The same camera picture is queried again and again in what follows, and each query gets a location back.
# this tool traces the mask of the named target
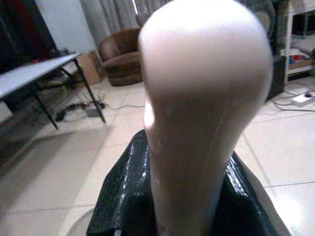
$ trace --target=curtain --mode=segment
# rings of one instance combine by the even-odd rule
[[[152,15],[170,0],[80,0],[94,42],[101,41],[122,29],[138,28],[135,18],[138,13]]]

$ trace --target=chair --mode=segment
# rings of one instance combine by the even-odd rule
[[[99,47],[102,67],[112,86],[142,81],[138,52],[139,28],[124,29],[105,38]]]

